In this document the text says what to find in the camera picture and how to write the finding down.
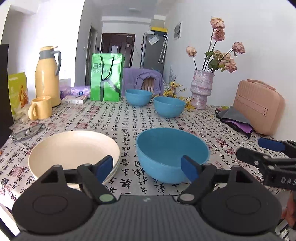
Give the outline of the person's right hand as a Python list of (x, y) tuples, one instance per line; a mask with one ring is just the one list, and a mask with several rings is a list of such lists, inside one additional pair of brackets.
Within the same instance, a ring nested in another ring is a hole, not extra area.
[(289, 199), (287, 201), (287, 207), (281, 214), (281, 218), (285, 219), (289, 226), (295, 230), (295, 222), (296, 222), (296, 216), (295, 216), (295, 201), (294, 201), (294, 194), (295, 192), (291, 192)]

